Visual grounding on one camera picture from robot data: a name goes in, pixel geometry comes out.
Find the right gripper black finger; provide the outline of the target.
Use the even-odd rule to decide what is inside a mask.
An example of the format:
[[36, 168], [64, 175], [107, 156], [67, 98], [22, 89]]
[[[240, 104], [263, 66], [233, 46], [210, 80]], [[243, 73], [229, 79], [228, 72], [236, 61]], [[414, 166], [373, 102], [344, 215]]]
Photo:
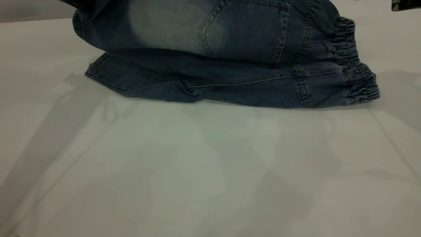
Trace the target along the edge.
[[391, 10], [393, 12], [420, 9], [421, 1], [420, 0], [392, 0], [391, 1]]

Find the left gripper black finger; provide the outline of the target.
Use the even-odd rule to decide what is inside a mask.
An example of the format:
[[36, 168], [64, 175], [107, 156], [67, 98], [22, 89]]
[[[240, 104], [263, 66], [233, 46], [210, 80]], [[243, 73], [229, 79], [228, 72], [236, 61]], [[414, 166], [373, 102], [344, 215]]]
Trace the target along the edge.
[[59, 2], [65, 3], [84, 12], [92, 12], [96, 5], [96, 0], [59, 0]]

